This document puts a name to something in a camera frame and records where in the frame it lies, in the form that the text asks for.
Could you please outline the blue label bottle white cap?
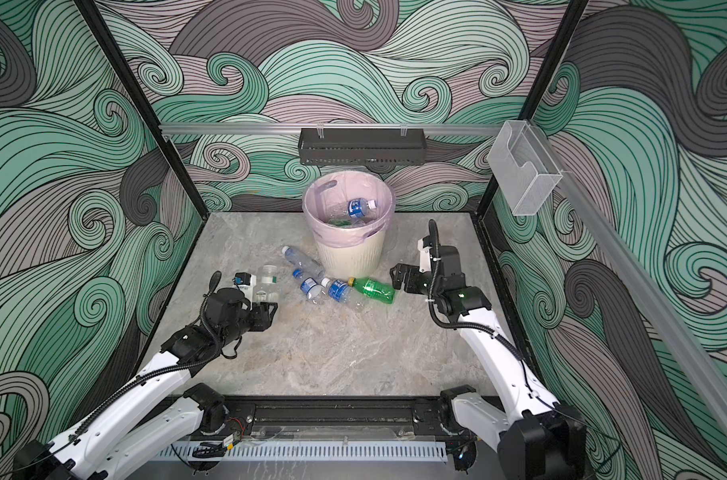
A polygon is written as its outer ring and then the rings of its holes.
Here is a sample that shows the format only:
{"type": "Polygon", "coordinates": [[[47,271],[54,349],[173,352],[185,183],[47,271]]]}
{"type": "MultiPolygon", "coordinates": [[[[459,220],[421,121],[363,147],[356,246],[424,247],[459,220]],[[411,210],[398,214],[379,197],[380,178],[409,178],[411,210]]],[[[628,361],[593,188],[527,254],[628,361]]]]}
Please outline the blue label bottle white cap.
{"type": "Polygon", "coordinates": [[[377,210],[377,201],[356,198],[330,207],[327,211],[326,222],[331,219],[349,219],[353,223],[352,227],[363,226],[367,220],[373,218],[375,210],[377,210]]]}

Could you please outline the clear bottle green white label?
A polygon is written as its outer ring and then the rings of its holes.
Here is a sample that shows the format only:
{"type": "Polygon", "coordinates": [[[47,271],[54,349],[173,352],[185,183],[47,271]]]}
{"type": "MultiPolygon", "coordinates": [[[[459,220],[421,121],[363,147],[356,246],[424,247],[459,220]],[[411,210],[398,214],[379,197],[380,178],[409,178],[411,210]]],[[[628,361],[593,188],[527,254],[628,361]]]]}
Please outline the clear bottle green white label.
{"type": "Polygon", "coordinates": [[[262,266],[257,273],[254,299],[257,303],[278,303],[280,290],[278,287],[278,268],[275,265],[267,264],[262,266]]]}

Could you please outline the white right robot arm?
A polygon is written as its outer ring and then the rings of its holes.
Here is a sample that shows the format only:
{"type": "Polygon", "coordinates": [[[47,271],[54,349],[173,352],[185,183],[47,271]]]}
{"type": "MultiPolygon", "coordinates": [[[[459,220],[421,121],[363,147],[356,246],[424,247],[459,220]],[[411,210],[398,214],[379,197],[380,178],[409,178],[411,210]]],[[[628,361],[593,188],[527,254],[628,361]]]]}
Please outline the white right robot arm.
{"type": "Polygon", "coordinates": [[[467,285],[457,248],[441,243],[437,222],[417,242],[419,264],[391,268],[393,288],[425,298],[435,326],[459,333],[481,361],[501,406],[471,388],[445,392],[449,423],[497,453],[507,479],[581,479],[587,473],[587,425],[555,397],[507,338],[485,293],[467,285]]]}

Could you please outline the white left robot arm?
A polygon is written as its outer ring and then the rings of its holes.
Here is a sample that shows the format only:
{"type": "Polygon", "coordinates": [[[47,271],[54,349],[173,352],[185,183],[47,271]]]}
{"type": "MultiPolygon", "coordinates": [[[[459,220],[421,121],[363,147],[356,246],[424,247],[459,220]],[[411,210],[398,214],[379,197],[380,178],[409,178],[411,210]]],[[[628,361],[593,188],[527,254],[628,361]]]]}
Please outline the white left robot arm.
{"type": "Polygon", "coordinates": [[[175,332],[137,376],[75,426],[48,443],[32,441],[15,456],[12,479],[125,479],[179,439],[225,433],[225,398],[203,383],[158,415],[153,410],[211,362],[227,357],[245,334],[268,330],[278,310],[265,288],[273,277],[239,272],[221,287],[215,272],[198,317],[175,332]]]}

